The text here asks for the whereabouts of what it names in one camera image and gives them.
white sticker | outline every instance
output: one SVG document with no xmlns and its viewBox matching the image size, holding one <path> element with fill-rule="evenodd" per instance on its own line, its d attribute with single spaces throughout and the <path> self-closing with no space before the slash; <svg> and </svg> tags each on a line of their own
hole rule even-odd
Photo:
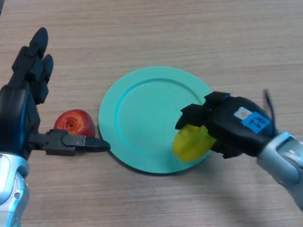
<svg viewBox="0 0 303 227">
<path fill-rule="evenodd" d="M 235 112 L 233 115 L 234 115 L 235 117 L 240 118 L 241 120 L 244 120 L 245 118 L 247 118 L 247 117 L 248 117 L 249 115 L 251 115 L 251 114 L 252 114 L 252 112 L 249 111 L 248 109 L 246 109 L 246 108 L 244 108 L 244 107 L 240 107 L 240 108 L 238 109 L 238 111 Z"/>
</svg>

wood grain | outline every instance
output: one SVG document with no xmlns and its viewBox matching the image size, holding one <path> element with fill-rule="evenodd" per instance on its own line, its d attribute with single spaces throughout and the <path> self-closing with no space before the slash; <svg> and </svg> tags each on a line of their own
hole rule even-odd
<svg viewBox="0 0 303 227">
<path fill-rule="evenodd" d="M 41 26 L 55 68 L 39 106 L 41 132 L 63 111 L 97 122 L 107 89 L 124 74 L 166 65 L 213 90 L 261 104 L 268 88 L 277 125 L 303 138 L 301 0 L 7 0 L 0 18 L 1 86 Z M 179 176 L 133 173 L 107 153 L 30 158 L 24 227 L 301 227 L 302 212 L 245 156 L 212 154 Z"/>
</svg>

teal plate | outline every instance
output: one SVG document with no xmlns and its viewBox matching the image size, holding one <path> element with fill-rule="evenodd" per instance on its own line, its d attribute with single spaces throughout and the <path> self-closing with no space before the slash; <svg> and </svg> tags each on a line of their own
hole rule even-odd
<svg viewBox="0 0 303 227">
<path fill-rule="evenodd" d="M 181 109 L 203 104 L 212 90 L 194 75 L 171 67 L 135 70 L 105 94 L 99 129 L 112 154 L 131 169 L 149 174 L 174 174 L 203 160 L 181 162 L 172 152 Z"/>
</svg>

printed number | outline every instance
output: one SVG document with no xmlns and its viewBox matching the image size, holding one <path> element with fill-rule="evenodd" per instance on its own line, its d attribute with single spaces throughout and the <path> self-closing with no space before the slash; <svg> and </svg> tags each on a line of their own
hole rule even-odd
<svg viewBox="0 0 303 227">
<path fill-rule="evenodd" d="M 242 121 L 242 124 L 248 127 L 250 130 L 254 131 L 254 133 L 259 133 L 262 131 L 270 121 L 260 115 L 258 112 L 252 113 L 249 117 Z"/>
<path fill-rule="evenodd" d="M 265 121 L 262 118 L 260 118 L 260 117 L 254 117 L 249 122 L 249 124 L 254 124 L 259 129 L 261 128 L 261 124 L 264 124 L 264 123 L 265 123 Z"/>
</svg>

silver robot wrist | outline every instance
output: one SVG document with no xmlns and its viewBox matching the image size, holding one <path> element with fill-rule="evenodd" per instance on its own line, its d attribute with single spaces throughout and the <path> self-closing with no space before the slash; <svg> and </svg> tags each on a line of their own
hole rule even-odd
<svg viewBox="0 0 303 227">
<path fill-rule="evenodd" d="M 25 159 L 0 153 L 0 226 L 19 227 L 29 199 L 25 181 L 29 165 Z"/>
<path fill-rule="evenodd" d="M 303 211 L 303 143 L 283 132 L 265 146 L 257 164 L 290 193 Z"/>
</svg>

